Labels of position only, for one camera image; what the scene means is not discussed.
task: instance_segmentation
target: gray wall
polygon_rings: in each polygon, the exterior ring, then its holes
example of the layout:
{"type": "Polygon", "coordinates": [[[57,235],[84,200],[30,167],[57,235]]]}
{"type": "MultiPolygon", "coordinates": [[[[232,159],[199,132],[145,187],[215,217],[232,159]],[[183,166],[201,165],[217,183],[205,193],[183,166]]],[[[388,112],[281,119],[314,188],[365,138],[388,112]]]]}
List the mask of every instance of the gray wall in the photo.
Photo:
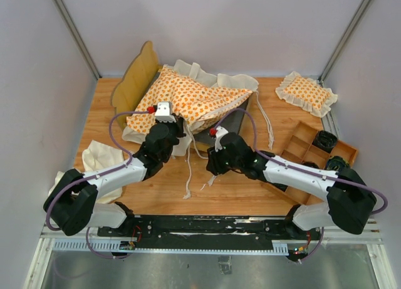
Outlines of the gray wall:
{"type": "Polygon", "coordinates": [[[326,85],[339,95],[333,113],[342,138],[360,149],[357,171],[383,191],[377,218],[401,285],[401,0],[375,0],[326,85]]]}
{"type": "Polygon", "coordinates": [[[143,42],[209,72],[319,75],[361,0],[64,0],[100,73],[143,42]]]}
{"type": "Polygon", "coordinates": [[[95,80],[51,0],[0,0],[1,288],[21,288],[95,80]]]}

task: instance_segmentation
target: pillow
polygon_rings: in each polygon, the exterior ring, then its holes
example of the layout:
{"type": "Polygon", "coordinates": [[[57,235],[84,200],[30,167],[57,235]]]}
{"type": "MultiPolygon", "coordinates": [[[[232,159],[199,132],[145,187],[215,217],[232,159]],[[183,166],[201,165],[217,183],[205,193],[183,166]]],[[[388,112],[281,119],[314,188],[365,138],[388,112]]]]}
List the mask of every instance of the pillow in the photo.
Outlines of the pillow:
{"type": "Polygon", "coordinates": [[[277,96],[287,103],[302,107],[316,117],[324,117],[330,110],[330,105],[337,101],[330,88],[323,88],[316,80],[305,79],[293,71],[276,88],[277,96]]]}
{"type": "MultiPolygon", "coordinates": [[[[200,132],[216,123],[229,110],[240,106],[251,94],[252,91],[247,89],[207,87],[164,66],[136,111],[146,111],[158,102],[170,101],[173,112],[184,117],[190,131],[200,132]]],[[[127,117],[127,125],[142,134],[148,134],[154,123],[155,115],[127,117]]]]}

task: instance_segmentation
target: wooden compartment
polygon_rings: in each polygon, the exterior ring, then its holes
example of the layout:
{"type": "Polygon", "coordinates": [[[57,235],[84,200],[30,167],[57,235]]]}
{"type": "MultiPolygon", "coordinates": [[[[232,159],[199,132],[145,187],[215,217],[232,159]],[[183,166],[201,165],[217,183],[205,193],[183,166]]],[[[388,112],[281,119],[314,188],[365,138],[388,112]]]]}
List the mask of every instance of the wooden compartment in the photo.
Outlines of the wooden compartment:
{"type": "Polygon", "coordinates": [[[294,154],[295,156],[299,157],[300,159],[303,158],[303,156],[305,155],[306,151],[309,148],[309,144],[301,139],[299,139],[298,137],[296,137],[295,135],[293,135],[289,142],[287,147],[285,148],[285,151],[288,151],[289,153],[294,154]]]}
{"type": "MultiPolygon", "coordinates": [[[[350,166],[352,166],[357,157],[358,150],[339,140],[329,154],[312,145],[313,139],[318,131],[318,129],[310,127],[303,122],[299,122],[280,156],[297,164],[301,164],[302,162],[314,162],[320,169],[324,169],[328,159],[337,155],[344,158],[350,163],[350,166]]],[[[295,189],[294,187],[288,187],[285,192],[271,185],[269,185],[269,188],[277,195],[296,203],[315,204],[322,202],[322,200],[316,196],[295,189]]]]}
{"type": "Polygon", "coordinates": [[[358,151],[355,148],[339,140],[331,151],[330,156],[340,156],[352,166],[357,154],[358,151]]]}
{"type": "Polygon", "coordinates": [[[310,145],[305,156],[302,158],[302,161],[314,162],[320,169],[324,169],[329,156],[329,153],[317,148],[314,145],[310,145]]]}
{"type": "Polygon", "coordinates": [[[300,122],[295,130],[293,135],[296,136],[297,138],[303,140],[307,144],[312,144],[313,139],[316,137],[316,134],[318,133],[319,130],[310,127],[308,124],[300,122]]]}

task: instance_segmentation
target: wooden table surface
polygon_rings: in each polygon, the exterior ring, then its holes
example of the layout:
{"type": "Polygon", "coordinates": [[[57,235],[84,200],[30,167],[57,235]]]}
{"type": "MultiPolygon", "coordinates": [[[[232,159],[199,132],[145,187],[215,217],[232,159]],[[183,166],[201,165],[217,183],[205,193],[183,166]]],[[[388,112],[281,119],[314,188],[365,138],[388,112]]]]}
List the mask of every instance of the wooden table surface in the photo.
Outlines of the wooden table surface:
{"type": "MultiPolygon", "coordinates": [[[[273,152],[277,154],[284,148],[284,144],[299,120],[322,129],[319,118],[277,97],[274,90],[282,80],[282,78],[258,78],[259,100],[273,126],[275,138],[273,152]]],[[[108,135],[108,123],[114,114],[114,108],[110,105],[110,95],[119,81],[120,79],[117,78],[103,78],[98,81],[75,159],[75,167],[81,171],[84,171],[81,153],[92,140],[113,146],[108,135]]],[[[249,112],[254,117],[258,128],[258,148],[267,150],[269,137],[266,122],[256,106],[255,96],[251,97],[249,112]]],[[[127,149],[132,151],[138,149],[138,144],[121,139],[122,131],[117,123],[113,126],[113,134],[127,149]]],[[[241,135],[249,145],[252,145],[252,125],[247,117],[244,120],[241,135]]],[[[153,178],[124,188],[122,197],[117,201],[124,203],[135,214],[160,215],[278,216],[287,214],[293,205],[270,192],[267,184],[252,181],[235,172],[219,176],[211,187],[206,185],[201,190],[212,174],[206,171],[207,160],[199,158],[193,149],[190,154],[192,179],[189,185],[192,197],[185,200],[183,199],[185,182],[189,175],[185,159],[186,157],[170,159],[153,178]]]]}

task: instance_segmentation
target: wooden headboard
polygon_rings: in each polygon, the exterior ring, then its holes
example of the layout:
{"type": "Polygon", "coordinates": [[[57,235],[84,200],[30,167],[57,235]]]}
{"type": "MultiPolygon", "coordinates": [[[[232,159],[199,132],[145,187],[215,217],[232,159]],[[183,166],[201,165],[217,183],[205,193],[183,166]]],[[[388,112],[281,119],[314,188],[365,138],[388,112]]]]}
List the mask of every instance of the wooden headboard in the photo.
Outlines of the wooden headboard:
{"type": "MultiPolygon", "coordinates": [[[[115,114],[136,109],[159,68],[153,43],[147,41],[112,92],[110,103],[115,107],[115,114]]],[[[124,129],[127,126],[127,115],[118,117],[117,122],[124,129]]]]}

